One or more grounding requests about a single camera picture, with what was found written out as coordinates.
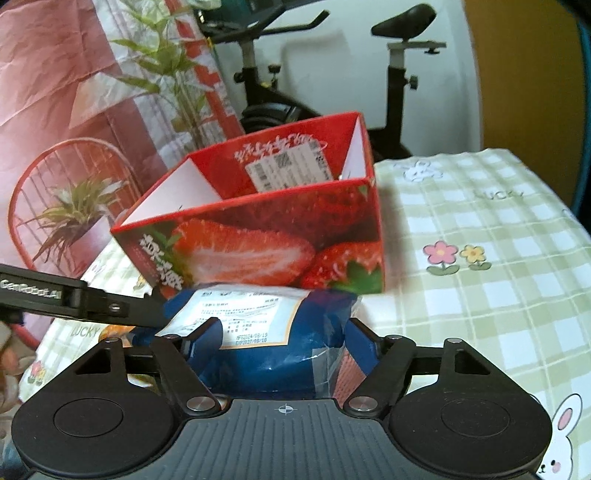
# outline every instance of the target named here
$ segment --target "strawberry box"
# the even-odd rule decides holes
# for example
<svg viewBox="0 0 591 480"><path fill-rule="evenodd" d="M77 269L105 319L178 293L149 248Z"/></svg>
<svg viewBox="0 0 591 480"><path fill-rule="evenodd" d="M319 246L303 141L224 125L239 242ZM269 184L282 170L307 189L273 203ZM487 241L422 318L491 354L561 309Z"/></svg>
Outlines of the strawberry box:
<svg viewBox="0 0 591 480"><path fill-rule="evenodd" d="M359 113L189 154L112 228L165 297L209 283L379 293L384 253Z"/></svg>

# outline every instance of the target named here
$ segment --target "white label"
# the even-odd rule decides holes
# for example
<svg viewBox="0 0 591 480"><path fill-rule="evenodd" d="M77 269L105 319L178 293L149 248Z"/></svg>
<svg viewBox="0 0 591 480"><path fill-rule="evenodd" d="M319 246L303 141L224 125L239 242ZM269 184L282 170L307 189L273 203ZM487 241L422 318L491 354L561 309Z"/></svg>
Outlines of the white label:
<svg viewBox="0 0 591 480"><path fill-rule="evenodd" d="M316 140L261 157L245 169L260 193L333 180Z"/></svg>
<svg viewBox="0 0 591 480"><path fill-rule="evenodd" d="M222 349L287 345L291 322L308 291L219 285L197 290L158 336L189 335L211 317L223 325Z"/></svg>

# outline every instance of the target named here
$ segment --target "metal screw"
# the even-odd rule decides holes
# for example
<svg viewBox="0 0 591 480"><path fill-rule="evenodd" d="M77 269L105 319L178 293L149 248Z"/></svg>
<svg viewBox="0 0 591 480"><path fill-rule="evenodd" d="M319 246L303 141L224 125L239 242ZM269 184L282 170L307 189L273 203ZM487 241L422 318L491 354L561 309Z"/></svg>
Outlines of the metal screw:
<svg viewBox="0 0 591 480"><path fill-rule="evenodd" d="M411 90L418 89L418 77L416 75L412 75L408 80L408 84L410 85Z"/></svg>
<svg viewBox="0 0 591 480"><path fill-rule="evenodd" d="M211 397L193 397L187 400L187 408L193 411L208 411L216 406L216 401Z"/></svg>
<svg viewBox="0 0 591 480"><path fill-rule="evenodd" d="M372 411L378 407L378 402L372 397L355 397L349 401L349 407L355 411Z"/></svg>

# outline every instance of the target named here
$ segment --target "bunny print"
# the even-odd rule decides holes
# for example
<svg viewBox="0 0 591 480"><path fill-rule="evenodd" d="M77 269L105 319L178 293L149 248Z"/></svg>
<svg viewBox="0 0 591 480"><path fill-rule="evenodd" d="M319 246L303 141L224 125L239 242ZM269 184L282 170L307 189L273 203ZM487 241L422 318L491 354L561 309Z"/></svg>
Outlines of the bunny print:
<svg viewBox="0 0 591 480"><path fill-rule="evenodd" d="M417 160L412 167L407 167L404 170L404 179L413 183L428 178L440 179L441 177L443 177L443 173L432 167L431 162L427 160Z"/></svg>
<svg viewBox="0 0 591 480"><path fill-rule="evenodd" d="M576 427L583 411L577 394L567 397L552 419L552 439L538 469L543 480L569 480L573 473L573 445L567 437Z"/></svg>

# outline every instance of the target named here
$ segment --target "black metal frame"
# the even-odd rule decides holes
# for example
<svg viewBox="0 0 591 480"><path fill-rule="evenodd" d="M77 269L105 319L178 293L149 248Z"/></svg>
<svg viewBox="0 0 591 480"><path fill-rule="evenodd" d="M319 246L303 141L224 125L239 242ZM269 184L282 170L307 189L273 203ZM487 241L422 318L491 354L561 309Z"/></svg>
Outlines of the black metal frame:
<svg viewBox="0 0 591 480"><path fill-rule="evenodd" d="M91 288L83 280L0 264L0 319L21 324L23 312L88 322L164 328L164 299Z"/></svg>
<svg viewBox="0 0 591 480"><path fill-rule="evenodd" d="M248 5L248 10L250 12L248 15L236 15L234 13L230 13L230 7L224 8L223 6L222 9L202 11L202 15L206 20L229 21L236 22L240 25L251 25L254 22L263 20L273 8L283 5L285 6L286 10L291 10L293 8L303 7L304 5L313 4L320 1L321 0L269 0L268 3L272 4L272 6L253 9L252 3L248 0L245 0L244 3Z"/></svg>
<svg viewBox="0 0 591 480"><path fill-rule="evenodd" d="M309 24L267 28L284 11L285 6L276 7L255 25L227 33L216 34L215 28L210 29L207 24L202 24L201 27L214 44L234 41L247 43L254 42L254 40L264 35L312 30L329 16L329 12L324 10ZM405 69L388 67L386 125L383 128L369 131L374 156L376 157L375 161L385 158L399 159L411 156L411 153L401 144L404 89L408 84L405 73ZM290 121L300 121L320 116L319 112L293 97L274 89L272 86L263 84L259 78L256 62L254 66L243 67L241 72L234 75L234 80L237 83L244 83L248 107L243 112L242 125L246 133L282 125Z"/></svg>

